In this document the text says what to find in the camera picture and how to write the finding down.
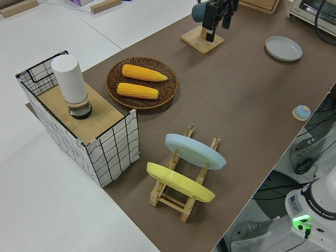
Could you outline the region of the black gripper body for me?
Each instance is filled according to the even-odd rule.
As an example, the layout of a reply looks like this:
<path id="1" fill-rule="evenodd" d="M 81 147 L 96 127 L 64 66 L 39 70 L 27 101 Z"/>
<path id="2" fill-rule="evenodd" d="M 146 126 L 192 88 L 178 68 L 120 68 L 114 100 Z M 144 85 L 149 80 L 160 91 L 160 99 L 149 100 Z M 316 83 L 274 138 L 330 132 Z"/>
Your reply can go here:
<path id="1" fill-rule="evenodd" d="M 206 3 L 206 11 L 214 12 L 235 12 L 238 10 L 239 1 L 237 0 L 218 0 L 208 1 Z"/>

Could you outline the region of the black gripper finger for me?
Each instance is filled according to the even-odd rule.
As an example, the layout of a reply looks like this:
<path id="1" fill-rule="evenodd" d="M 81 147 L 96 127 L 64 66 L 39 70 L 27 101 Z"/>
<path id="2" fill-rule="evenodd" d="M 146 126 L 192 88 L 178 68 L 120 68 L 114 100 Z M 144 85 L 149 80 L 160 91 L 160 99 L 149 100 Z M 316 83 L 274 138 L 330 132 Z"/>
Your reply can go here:
<path id="1" fill-rule="evenodd" d="M 206 3 L 202 27 L 205 28 L 206 31 L 205 40 L 208 42 L 214 41 L 217 12 L 218 12 L 218 2 Z"/>
<path id="2" fill-rule="evenodd" d="M 224 29 L 229 29 L 230 27 L 230 22 L 232 19 L 232 15 L 233 15 L 233 11 L 231 7 L 227 7 L 224 11 L 224 15 L 223 15 L 223 22 L 222 22 L 222 27 Z"/>

